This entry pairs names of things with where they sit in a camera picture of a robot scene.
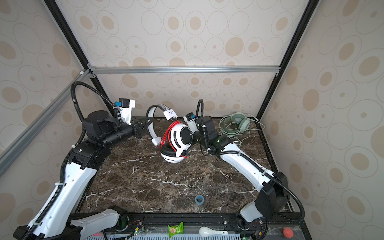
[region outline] aluminum frame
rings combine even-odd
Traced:
[[[118,73],[278,73],[280,66],[185,66],[185,67],[95,67],[94,74]]]
[[[86,55],[84,54],[83,50],[81,49],[79,43],[77,42],[77,39],[75,35],[73,34],[71,27],[68,25],[67,21],[65,20],[65,16],[60,11],[60,7],[57,5],[57,3],[53,0],[42,0],[45,3],[46,8],[51,13],[53,19],[56,21],[58,27],[60,28],[62,34],[65,36],[65,38],[68,41],[68,44],[71,46],[73,52],[75,53],[76,57],[78,58],[79,62],[83,66],[83,68],[87,69],[88,66],[88,59]],[[107,96],[107,93],[105,92],[103,86],[101,85],[100,81],[98,80],[96,75],[93,75],[91,77],[91,82],[93,83],[93,86],[101,92],[103,95]],[[107,109],[109,112],[113,115],[113,108],[110,106],[104,99],[103,99]]]
[[[43,130],[71,96],[71,85],[76,81],[90,78],[90,71],[84,70],[62,91],[43,112],[14,140],[0,155],[0,176],[7,171],[17,157],[28,147],[33,139]]]
[[[285,70],[288,67],[288,65],[289,65],[289,63],[293,57],[293,54],[295,53],[297,46],[299,45],[301,37],[303,36],[309,22],[311,21],[311,18],[313,16],[314,12],[316,11],[317,6],[319,5],[320,1],[321,0],[309,0],[308,4],[304,10],[304,13],[300,19],[300,22],[297,25],[295,33],[293,34],[291,42],[289,43],[288,48],[287,48],[287,50],[283,56],[283,59],[281,61],[281,64],[280,64],[281,71],[279,71],[279,73],[272,80],[271,86],[269,87],[268,92],[267,92],[266,96],[264,97],[263,103],[260,106],[260,110],[256,115],[256,117],[258,119],[261,119],[263,117],[263,114],[264,114],[266,108],[268,107],[269,102],[271,101],[272,96],[274,95],[275,90],[276,90],[277,86],[279,85],[281,78],[285,74]]]

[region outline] marble tabletop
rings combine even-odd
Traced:
[[[218,126],[219,119],[214,119]],[[163,135],[169,126],[164,118],[154,120],[155,131]],[[240,139],[248,137],[248,132]],[[257,131],[241,149],[270,169]],[[234,167],[214,156],[203,156],[199,145],[180,163],[168,163],[160,156],[147,134],[130,138],[113,147],[86,194],[80,212],[101,212],[111,205],[128,212],[236,212],[253,201],[257,192]],[[204,204],[195,203],[196,195]]]

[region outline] red cable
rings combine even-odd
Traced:
[[[172,142],[170,140],[170,133],[172,131],[172,128],[174,126],[176,126],[177,124],[181,123],[180,121],[175,121],[173,122],[167,129],[167,131],[165,132],[164,136],[162,137],[161,141],[160,141],[160,148],[164,145],[164,143],[166,142],[166,140],[168,139],[168,142],[169,142],[169,145],[172,147],[172,149],[176,152],[176,149],[173,147],[172,145]]]
[[[161,141],[160,141],[160,148],[164,145],[164,143],[166,142],[167,140],[167,136],[168,136],[168,132],[171,131],[171,129],[178,123],[181,123],[180,121],[175,121],[173,122],[167,129],[167,131],[165,132],[164,136],[162,137]]]

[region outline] orange ball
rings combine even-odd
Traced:
[[[283,228],[283,235],[286,237],[286,238],[291,238],[293,237],[293,231],[291,228],[289,227],[285,227]]]

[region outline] headphone label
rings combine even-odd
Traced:
[[[169,109],[163,112],[164,116],[166,117],[167,121],[171,118],[177,118],[177,115],[173,109]]]

